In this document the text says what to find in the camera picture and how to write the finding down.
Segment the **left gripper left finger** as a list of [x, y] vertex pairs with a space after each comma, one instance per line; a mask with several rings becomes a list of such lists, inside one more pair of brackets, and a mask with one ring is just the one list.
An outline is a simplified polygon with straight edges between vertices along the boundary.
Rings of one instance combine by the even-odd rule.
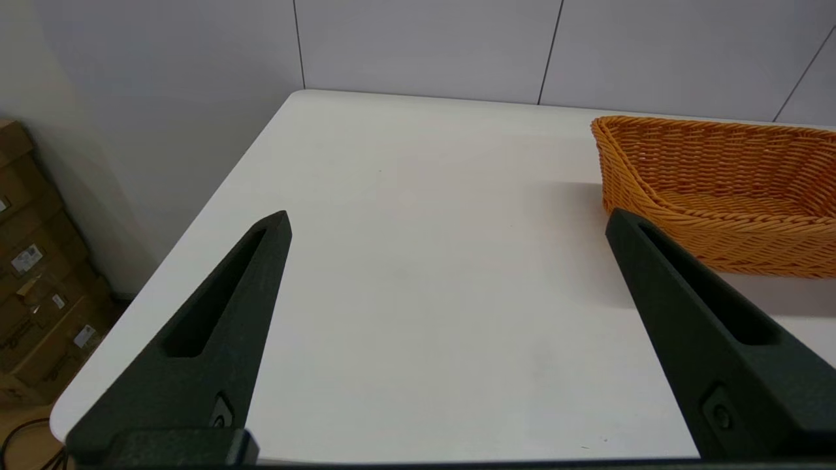
[[256, 458], [247, 430], [293, 232], [258, 220], [155, 330], [125, 313], [82, 371], [103, 381], [67, 431], [72, 458]]

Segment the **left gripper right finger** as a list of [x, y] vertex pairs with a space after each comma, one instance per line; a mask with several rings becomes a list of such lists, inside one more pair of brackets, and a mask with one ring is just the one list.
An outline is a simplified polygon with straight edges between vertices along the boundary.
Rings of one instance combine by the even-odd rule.
[[644, 217], [605, 235], [701, 457], [834, 457], [833, 366]]

